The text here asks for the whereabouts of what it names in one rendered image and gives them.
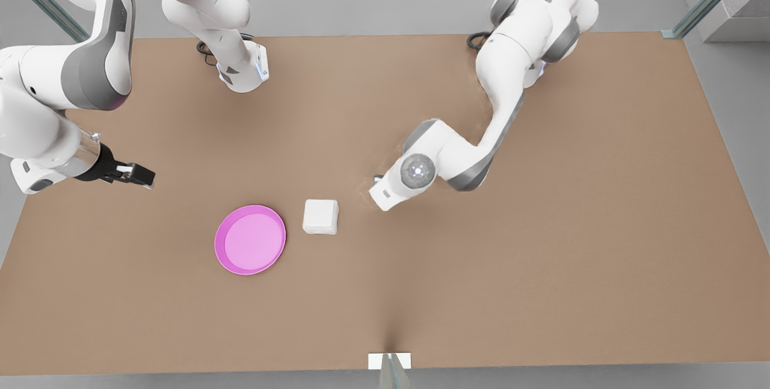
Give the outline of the small white box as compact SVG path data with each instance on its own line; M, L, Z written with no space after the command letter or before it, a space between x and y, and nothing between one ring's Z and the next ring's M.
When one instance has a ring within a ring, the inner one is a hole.
M339 203L336 200L308 199L304 205L303 230L308 234L337 233Z

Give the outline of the pink round plate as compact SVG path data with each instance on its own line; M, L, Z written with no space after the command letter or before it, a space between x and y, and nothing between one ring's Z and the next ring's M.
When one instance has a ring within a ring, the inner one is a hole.
M253 275L278 261L286 244L282 217L269 206L235 209L220 222L214 238L215 257L236 275Z

